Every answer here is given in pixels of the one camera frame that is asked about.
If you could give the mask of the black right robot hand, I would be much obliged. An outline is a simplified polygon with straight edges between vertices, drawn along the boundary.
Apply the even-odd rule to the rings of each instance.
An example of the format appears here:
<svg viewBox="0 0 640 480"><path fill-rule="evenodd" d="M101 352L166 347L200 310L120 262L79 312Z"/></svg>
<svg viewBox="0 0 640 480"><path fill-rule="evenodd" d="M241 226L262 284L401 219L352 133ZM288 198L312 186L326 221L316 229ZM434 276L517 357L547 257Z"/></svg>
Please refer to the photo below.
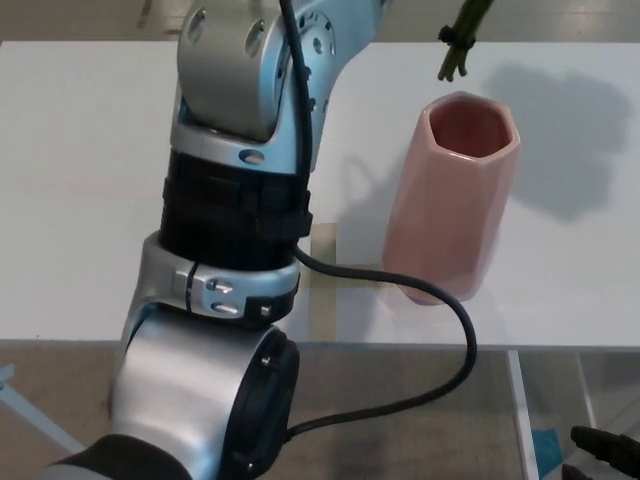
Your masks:
<svg viewBox="0 0 640 480"><path fill-rule="evenodd" d="M570 432L575 445L591 454L596 460L625 474L639 478L639 442L624 434L614 434L604 430L573 426Z"/></svg>

